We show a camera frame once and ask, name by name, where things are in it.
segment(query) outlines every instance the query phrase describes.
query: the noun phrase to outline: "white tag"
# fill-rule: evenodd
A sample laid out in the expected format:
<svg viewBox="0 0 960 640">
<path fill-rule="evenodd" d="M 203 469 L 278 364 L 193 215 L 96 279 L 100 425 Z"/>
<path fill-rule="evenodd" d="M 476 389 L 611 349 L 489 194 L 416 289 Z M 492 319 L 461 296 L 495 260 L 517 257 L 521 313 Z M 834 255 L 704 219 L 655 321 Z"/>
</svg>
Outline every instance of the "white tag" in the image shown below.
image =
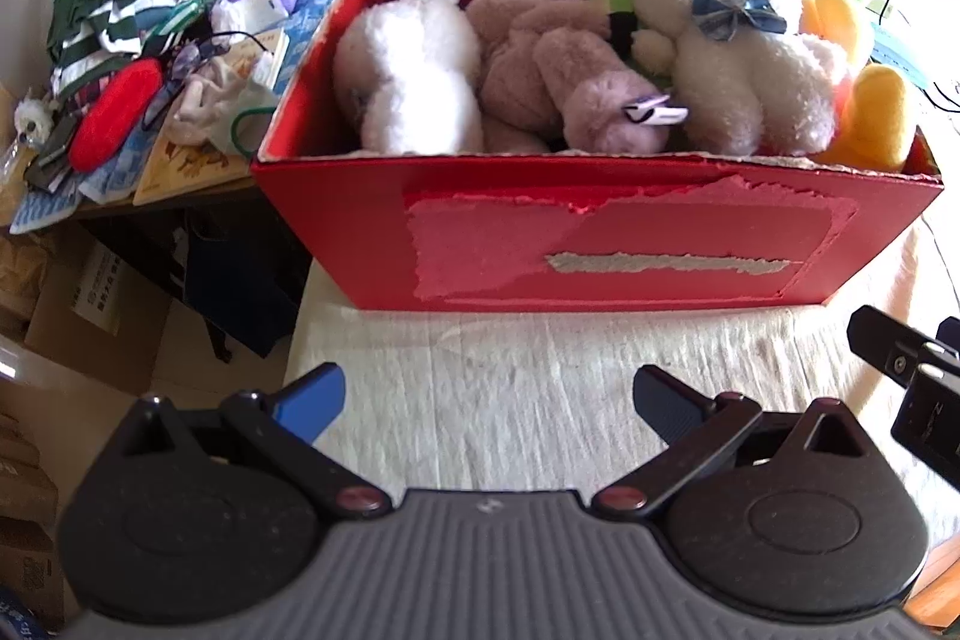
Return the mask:
<svg viewBox="0 0 960 640">
<path fill-rule="evenodd" d="M 627 119 L 645 125 L 677 125 L 686 119 L 688 110 L 683 107 L 664 106 L 670 100 L 669 95 L 656 94 L 640 98 L 621 108 Z"/>
<path fill-rule="evenodd" d="M 126 263 L 117 253 L 97 242 L 73 292 L 74 313 L 116 336 L 120 328 L 120 278 L 126 269 Z"/>
</svg>

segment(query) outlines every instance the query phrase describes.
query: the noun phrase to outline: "paper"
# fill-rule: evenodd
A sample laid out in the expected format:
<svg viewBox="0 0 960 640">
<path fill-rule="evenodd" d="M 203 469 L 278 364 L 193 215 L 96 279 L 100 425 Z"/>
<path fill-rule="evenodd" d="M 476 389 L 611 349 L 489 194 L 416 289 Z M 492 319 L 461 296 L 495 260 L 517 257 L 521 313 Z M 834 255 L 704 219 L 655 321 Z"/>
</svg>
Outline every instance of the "paper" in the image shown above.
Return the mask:
<svg viewBox="0 0 960 640">
<path fill-rule="evenodd" d="M 120 279 L 126 269 L 117 253 L 97 242 L 73 293 L 74 313 L 116 336 L 120 328 Z"/>
</svg>

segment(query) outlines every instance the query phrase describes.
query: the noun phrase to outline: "red cardboard box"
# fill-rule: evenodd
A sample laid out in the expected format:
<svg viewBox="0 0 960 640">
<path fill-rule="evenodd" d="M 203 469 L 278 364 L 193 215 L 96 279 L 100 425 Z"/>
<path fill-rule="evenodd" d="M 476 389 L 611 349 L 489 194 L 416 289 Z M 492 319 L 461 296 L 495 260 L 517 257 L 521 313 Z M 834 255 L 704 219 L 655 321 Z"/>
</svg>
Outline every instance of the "red cardboard box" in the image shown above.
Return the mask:
<svg viewBox="0 0 960 640">
<path fill-rule="evenodd" d="M 334 1 L 253 165 L 360 308 L 816 304 L 943 189 L 919 135 L 905 175 L 696 154 L 344 157 L 358 143 L 333 52 L 379 1 Z"/>
</svg>

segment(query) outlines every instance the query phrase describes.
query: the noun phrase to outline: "white tablecloth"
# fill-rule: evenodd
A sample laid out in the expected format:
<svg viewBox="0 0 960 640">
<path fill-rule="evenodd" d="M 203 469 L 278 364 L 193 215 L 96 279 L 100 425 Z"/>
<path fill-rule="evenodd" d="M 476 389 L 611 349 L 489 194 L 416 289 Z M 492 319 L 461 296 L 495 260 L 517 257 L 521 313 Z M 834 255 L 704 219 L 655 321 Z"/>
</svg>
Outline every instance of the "white tablecloth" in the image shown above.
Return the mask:
<svg viewBox="0 0 960 640">
<path fill-rule="evenodd" d="M 316 445 L 395 500 L 405 486 L 574 487 L 584 498 L 656 455 L 632 409 L 632 377 L 657 363 L 708 396 L 737 389 L 768 410 L 839 396 L 858 414 L 928 521 L 960 530 L 960 497 L 890 437 L 902 390 L 847 347 L 873 304 L 925 333 L 957 316 L 960 137 L 926 113 L 947 191 L 829 303 L 662 314 L 364 313 L 314 263 L 287 367 L 347 374 L 344 413 Z"/>
</svg>

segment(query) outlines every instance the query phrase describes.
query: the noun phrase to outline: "small white plush toy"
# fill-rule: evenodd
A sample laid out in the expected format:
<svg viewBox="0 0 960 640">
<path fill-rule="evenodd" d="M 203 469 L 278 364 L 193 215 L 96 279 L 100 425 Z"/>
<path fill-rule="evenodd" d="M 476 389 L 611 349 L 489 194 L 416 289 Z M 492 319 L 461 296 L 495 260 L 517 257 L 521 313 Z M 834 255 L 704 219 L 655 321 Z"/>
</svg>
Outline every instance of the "small white plush toy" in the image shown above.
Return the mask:
<svg viewBox="0 0 960 640">
<path fill-rule="evenodd" d="M 697 148 L 805 155 L 833 138 L 841 47 L 799 35 L 800 0 L 633 0 L 632 55 L 673 77 Z"/>
<path fill-rule="evenodd" d="M 333 59 L 333 87 L 364 149 L 483 152 L 474 95 L 480 40 L 459 1 L 388 1 L 347 28 Z"/>
</svg>

